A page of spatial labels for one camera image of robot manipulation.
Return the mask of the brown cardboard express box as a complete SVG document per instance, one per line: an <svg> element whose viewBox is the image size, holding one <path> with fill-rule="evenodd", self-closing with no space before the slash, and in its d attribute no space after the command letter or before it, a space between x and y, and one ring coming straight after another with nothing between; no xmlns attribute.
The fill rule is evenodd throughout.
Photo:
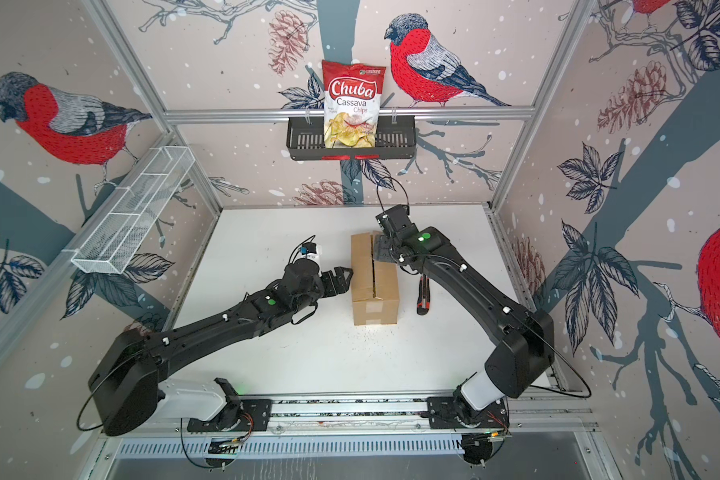
<svg viewBox="0 0 720 480"><path fill-rule="evenodd" d="M355 326L395 325L400 305L397 266L374 257L380 232L351 236L351 297Z"/></svg>

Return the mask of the red black utility knife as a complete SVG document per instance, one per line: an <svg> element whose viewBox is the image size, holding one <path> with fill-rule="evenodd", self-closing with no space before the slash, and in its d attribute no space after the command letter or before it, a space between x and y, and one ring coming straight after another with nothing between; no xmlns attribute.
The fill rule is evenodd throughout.
<svg viewBox="0 0 720 480"><path fill-rule="evenodd" d="M427 275L421 274L418 284L418 297L416 313L424 316L429 313L431 304L430 279Z"/></svg>

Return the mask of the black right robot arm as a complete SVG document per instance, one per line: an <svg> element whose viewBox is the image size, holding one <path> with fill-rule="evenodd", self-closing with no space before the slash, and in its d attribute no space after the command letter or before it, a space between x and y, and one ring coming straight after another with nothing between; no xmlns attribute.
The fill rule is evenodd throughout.
<svg viewBox="0 0 720 480"><path fill-rule="evenodd" d="M457 418L471 423L503 397L518 398L554 361L549 314L515 302L471 266L443 233L417 228L410 208L395 205L376 216L388 250L399 265L422 273L445 289L486 332L494 350L454 391Z"/></svg>

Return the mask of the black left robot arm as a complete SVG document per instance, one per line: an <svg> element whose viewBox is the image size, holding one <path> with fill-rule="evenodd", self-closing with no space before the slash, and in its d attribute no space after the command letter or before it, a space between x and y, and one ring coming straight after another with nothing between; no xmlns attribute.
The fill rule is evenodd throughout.
<svg viewBox="0 0 720 480"><path fill-rule="evenodd" d="M88 381L104 433L135 430L167 398L160 382L229 345L297 325L298 312L346 293L352 277L348 267L322 272L317 262L301 258L286 265L282 278L220 313L162 333L119 334Z"/></svg>

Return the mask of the Chuba cassava chips bag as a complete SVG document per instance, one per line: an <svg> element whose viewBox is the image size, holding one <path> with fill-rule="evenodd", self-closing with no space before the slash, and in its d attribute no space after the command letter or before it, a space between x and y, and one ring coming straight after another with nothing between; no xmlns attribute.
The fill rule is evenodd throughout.
<svg viewBox="0 0 720 480"><path fill-rule="evenodd" d="M386 68L323 60L322 70L325 146L375 147Z"/></svg>

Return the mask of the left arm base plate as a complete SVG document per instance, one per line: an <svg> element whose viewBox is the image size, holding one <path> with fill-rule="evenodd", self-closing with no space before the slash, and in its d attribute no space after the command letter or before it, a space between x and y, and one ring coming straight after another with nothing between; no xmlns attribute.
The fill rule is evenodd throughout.
<svg viewBox="0 0 720 480"><path fill-rule="evenodd" d="M272 406L271 399L242 399L228 404L210 420L190 419L186 430L190 433L266 431Z"/></svg>

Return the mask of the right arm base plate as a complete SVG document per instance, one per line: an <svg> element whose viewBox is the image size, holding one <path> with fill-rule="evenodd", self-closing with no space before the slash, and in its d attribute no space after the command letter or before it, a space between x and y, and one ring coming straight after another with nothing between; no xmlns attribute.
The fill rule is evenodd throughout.
<svg viewBox="0 0 720 480"><path fill-rule="evenodd" d="M428 397L421 416L434 430L445 429L509 429L509 409L505 398L491 402L482 410L473 409L465 400L451 397Z"/></svg>

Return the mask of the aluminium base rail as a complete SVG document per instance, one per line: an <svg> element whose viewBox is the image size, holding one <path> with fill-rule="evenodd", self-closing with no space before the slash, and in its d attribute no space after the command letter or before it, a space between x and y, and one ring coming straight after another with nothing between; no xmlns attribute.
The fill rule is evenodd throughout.
<svg viewBox="0 0 720 480"><path fill-rule="evenodd" d="M226 400L221 410L240 397ZM411 395L371 395L360 397L293 397L265 398L273 401L272 411L266 431L261 432L297 432L320 429L360 429L360 430L405 430L414 428L431 429L427 419L421 414L426 410L426 399ZM594 414L581 399L565 398L533 389L530 394L517 400L506 400L509 409L510 431L597 431L599 429ZM104 432L109 436L120 436L150 424L169 423L182 420L188 424L190 419L210 420L219 412L202 419L198 413L174 413L169 410L168 402L159 403L162 408L145 417L126 411L115 419L104 423Z"/></svg>

